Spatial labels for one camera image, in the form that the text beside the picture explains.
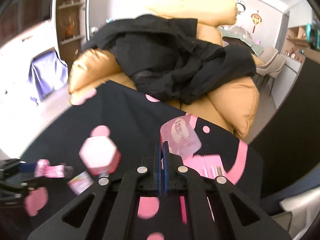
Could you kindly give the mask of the clear pink plastic packet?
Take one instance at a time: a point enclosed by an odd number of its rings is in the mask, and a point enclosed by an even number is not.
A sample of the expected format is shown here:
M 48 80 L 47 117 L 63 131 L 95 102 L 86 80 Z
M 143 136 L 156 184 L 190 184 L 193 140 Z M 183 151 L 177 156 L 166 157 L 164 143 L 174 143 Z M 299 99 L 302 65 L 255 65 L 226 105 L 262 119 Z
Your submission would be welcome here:
M 169 151 L 183 160 L 191 158 L 202 146 L 195 132 L 197 116 L 187 114 L 174 118 L 161 126 L 162 142 L 167 141 Z

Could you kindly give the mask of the red Chinese knot decoration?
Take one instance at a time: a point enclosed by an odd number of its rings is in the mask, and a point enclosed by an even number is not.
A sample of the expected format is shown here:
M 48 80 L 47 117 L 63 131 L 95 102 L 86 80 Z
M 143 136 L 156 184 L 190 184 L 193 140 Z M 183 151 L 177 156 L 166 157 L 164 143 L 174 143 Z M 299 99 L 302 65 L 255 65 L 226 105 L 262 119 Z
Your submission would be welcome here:
M 253 24 L 254 24 L 254 25 L 253 25 L 253 30 L 252 30 L 252 33 L 254 33 L 256 26 L 262 23 L 262 18 L 261 18 L 261 16 L 259 15 L 259 11 L 258 11 L 258 10 L 257 10 L 256 13 L 253 13 L 253 14 L 251 15 L 251 20 L 252 20 L 252 22 L 253 22 Z

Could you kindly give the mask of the pink hexagonal box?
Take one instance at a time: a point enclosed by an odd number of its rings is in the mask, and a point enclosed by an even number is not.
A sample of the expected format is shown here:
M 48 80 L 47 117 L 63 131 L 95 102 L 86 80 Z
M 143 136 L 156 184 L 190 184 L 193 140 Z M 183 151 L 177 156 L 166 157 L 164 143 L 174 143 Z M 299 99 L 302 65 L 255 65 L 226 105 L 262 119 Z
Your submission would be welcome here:
M 94 176 L 115 172 L 121 159 L 117 146 L 106 136 L 87 138 L 80 148 L 79 156 Z

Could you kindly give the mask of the black pink Kitty table cloth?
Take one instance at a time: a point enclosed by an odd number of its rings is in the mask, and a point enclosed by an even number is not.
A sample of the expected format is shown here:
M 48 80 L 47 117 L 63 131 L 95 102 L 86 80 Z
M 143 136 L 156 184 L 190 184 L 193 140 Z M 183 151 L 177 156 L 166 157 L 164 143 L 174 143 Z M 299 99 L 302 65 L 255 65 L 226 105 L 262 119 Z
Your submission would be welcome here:
M 26 161 L 48 159 L 51 164 L 66 163 L 76 175 L 85 171 L 79 157 L 80 146 L 99 125 L 110 129 L 111 139 L 119 148 L 121 160 L 112 178 L 120 178 L 129 168 L 137 167 L 143 157 L 151 157 L 156 141 L 160 141 L 161 126 L 173 118 L 186 115 L 183 111 L 162 102 L 151 102 L 145 94 L 118 83 L 108 81 L 97 88 L 97 94 L 83 105 L 72 106 L 54 121 L 24 152 Z M 240 140 L 224 128 L 197 118 L 195 132 L 201 148 L 195 156 L 220 155 L 223 167 L 229 172 L 236 161 Z M 251 200 L 260 204 L 263 161 L 248 148 L 246 168 L 236 186 Z M 46 186 L 49 202 L 38 215 L 30 218 L 32 230 L 38 228 L 75 198 L 66 182 L 56 180 Z M 159 210 L 154 217 L 138 218 L 133 239 L 147 239 L 156 232 L 164 239 L 189 239 L 187 225 L 183 224 L 180 200 L 160 197 Z

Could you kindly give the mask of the beige dining chair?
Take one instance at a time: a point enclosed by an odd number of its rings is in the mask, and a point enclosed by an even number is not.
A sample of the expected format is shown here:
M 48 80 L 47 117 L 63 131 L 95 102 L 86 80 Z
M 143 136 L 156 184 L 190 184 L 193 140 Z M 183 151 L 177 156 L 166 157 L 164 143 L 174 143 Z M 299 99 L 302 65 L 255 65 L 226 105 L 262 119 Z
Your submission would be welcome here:
M 275 79 L 281 72 L 285 62 L 286 57 L 278 52 L 276 48 L 268 47 L 259 56 L 253 56 L 253 60 L 256 65 L 257 77 L 255 79 L 255 84 L 257 89 L 260 90 L 262 87 L 267 85 L 268 81 L 271 79 L 271 88 L 269 96 L 274 86 Z

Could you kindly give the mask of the black jacket on sofa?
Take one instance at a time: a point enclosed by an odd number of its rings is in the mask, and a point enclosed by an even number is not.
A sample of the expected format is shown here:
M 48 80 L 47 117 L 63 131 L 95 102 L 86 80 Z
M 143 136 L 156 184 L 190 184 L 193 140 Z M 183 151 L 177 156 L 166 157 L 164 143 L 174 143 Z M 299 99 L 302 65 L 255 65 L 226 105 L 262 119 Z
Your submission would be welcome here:
M 142 15 L 105 24 L 82 49 L 109 50 L 138 91 L 188 105 L 234 79 L 256 74 L 245 47 L 199 40 L 196 31 L 194 18 Z

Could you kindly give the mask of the dining table with cover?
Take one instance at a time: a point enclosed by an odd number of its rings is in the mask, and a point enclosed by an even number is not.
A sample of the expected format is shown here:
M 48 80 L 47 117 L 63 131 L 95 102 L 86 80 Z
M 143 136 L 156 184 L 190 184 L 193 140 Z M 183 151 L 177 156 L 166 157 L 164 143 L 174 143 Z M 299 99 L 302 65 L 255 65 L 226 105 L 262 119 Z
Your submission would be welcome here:
M 221 26 L 217 28 L 218 31 L 222 34 L 222 40 L 224 45 L 236 43 L 243 46 L 248 46 L 255 55 L 259 56 L 264 48 L 260 44 L 256 44 L 253 41 L 253 37 L 249 31 L 243 27 L 234 25 L 234 26 Z

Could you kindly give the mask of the pink tissue box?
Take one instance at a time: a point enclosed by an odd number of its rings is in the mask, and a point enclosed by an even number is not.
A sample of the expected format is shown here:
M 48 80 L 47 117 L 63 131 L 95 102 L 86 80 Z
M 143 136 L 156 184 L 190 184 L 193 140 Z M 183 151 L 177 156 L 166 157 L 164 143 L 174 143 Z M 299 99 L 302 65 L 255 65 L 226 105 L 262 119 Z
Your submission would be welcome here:
M 218 176 L 230 179 L 224 169 L 220 155 L 195 155 L 184 160 L 183 164 L 209 179 L 215 179 Z

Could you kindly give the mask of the wooden display shelf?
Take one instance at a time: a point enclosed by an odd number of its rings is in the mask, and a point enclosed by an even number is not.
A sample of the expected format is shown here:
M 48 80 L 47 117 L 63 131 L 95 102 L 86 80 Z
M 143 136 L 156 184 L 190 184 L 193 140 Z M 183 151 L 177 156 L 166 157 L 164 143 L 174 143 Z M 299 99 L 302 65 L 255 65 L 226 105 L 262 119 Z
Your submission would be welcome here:
M 87 0 L 52 0 L 51 15 L 56 31 L 55 50 L 69 68 L 87 41 Z

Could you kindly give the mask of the purple plastic bag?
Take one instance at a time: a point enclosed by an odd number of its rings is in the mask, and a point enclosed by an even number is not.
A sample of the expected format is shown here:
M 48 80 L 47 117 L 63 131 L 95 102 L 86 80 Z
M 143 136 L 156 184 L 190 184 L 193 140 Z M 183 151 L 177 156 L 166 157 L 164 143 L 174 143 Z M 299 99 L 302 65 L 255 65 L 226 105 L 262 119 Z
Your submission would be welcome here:
M 40 104 L 52 92 L 67 85 L 68 66 L 56 50 L 48 50 L 33 58 L 29 68 L 28 83 L 30 99 Z

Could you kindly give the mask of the beige blanket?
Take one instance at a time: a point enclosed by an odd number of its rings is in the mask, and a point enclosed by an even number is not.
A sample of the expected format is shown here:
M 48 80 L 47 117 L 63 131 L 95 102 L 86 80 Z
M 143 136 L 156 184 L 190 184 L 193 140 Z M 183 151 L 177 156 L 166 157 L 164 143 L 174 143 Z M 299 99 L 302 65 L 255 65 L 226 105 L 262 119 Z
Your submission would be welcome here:
M 310 189 L 280 202 L 282 213 L 272 218 L 292 239 L 301 239 L 319 213 L 319 187 Z

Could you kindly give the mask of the pink yellow biscuit packet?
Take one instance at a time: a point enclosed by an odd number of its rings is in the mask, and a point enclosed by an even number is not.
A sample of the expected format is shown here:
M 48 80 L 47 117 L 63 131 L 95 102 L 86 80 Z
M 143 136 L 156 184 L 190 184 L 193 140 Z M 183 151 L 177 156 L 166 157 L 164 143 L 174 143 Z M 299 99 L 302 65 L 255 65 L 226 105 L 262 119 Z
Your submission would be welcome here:
M 36 163 L 34 176 L 50 179 L 70 179 L 67 182 L 68 186 L 76 195 L 80 195 L 92 186 L 94 181 L 86 171 L 75 177 L 73 177 L 73 171 L 74 169 L 71 166 L 65 164 L 51 166 L 47 159 L 40 159 Z

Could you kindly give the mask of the orange leather sofa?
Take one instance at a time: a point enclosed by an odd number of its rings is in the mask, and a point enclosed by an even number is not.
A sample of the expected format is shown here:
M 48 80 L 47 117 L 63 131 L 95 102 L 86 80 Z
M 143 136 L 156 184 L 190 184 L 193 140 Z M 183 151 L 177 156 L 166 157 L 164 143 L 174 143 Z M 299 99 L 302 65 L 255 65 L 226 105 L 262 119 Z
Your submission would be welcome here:
M 109 22 L 83 46 L 69 77 L 71 104 L 114 81 L 246 137 L 262 61 L 244 46 L 223 44 L 219 27 L 236 22 L 236 1 L 143 2 L 148 14 Z

